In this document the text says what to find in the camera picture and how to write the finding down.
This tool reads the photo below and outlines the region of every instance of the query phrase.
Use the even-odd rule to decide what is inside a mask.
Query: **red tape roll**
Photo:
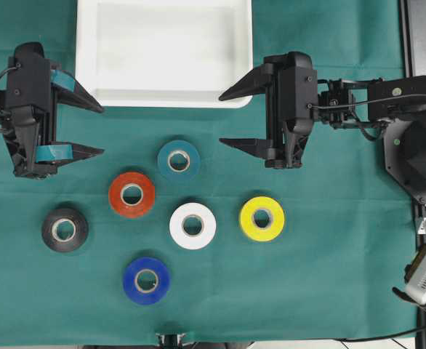
[[[142,197],[135,204],[129,204],[123,199],[123,192],[130,187],[137,187]],[[137,218],[146,214],[155,203],[155,187],[150,179],[139,172],[125,172],[120,174],[110,186],[108,200],[111,208],[127,218]]]

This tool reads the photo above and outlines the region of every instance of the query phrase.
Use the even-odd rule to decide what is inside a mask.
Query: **tape roll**
[[[136,187],[141,192],[140,200],[131,204],[124,200],[124,191]],[[110,186],[108,200],[111,208],[127,218],[137,218],[146,214],[155,203],[155,187],[150,179],[139,172],[120,174]]]
[[[185,167],[176,168],[172,164],[174,156],[182,156]],[[198,174],[200,155],[197,149],[184,140],[173,140],[165,144],[158,153],[158,169],[168,180],[187,182]]]
[[[61,236],[58,227],[68,223],[72,232]],[[55,209],[51,211],[41,227],[44,243],[56,252],[71,252],[78,249],[87,239],[89,226],[82,213],[75,209]]]
[[[269,223],[264,228],[259,227],[254,219],[255,213],[260,210],[265,211],[269,218]],[[281,234],[285,220],[281,205],[273,198],[266,196],[248,200],[239,215],[239,224],[245,235],[260,242],[271,241]]]
[[[190,235],[185,231],[185,221],[196,218],[201,223],[200,232]],[[191,202],[179,206],[169,221],[169,232],[173,240],[184,249],[201,249],[208,245],[216,233],[216,219],[208,207]]]
[[[140,275],[144,272],[154,274],[155,282],[149,288],[140,284]],[[169,289],[169,271],[161,261],[142,257],[132,261],[124,271],[123,288],[127,297],[137,304],[149,305],[157,303]]]

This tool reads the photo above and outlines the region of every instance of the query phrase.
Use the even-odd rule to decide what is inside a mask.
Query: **metal bracket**
[[[415,228],[417,230],[417,234],[426,234],[426,217],[415,218]]]

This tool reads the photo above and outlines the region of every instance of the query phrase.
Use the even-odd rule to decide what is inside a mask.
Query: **teal tape roll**
[[[176,169],[171,165],[173,156],[182,156],[185,166]],[[163,146],[158,153],[160,173],[173,182],[187,182],[197,175],[200,169],[200,155],[197,149],[184,140],[173,140]]]
[[[71,75],[68,75],[63,71],[52,69],[52,84],[73,92],[76,80]]]
[[[71,144],[39,145],[36,149],[36,162],[72,160],[73,146]]]

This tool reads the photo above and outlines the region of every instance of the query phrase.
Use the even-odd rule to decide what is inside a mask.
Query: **blue tape roll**
[[[188,166],[184,170],[176,171],[169,164],[170,158],[175,154],[188,157]],[[168,180],[173,182],[187,182],[197,175],[200,169],[200,154],[189,142],[173,140],[163,146],[158,153],[158,170]]]
[[[157,278],[155,288],[149,292],[144,292],[136,286],[137,274],[144,270],[155,273]],[[169,282],[168,268],[159,260],[151,257],[142,257],[132,261],[123,275],[123,288],[127,297],[141,305],[157,303],[168,292]]]
[[[72,160],[73,146],[71,144],[38,145],[36,148],[36,162]]]

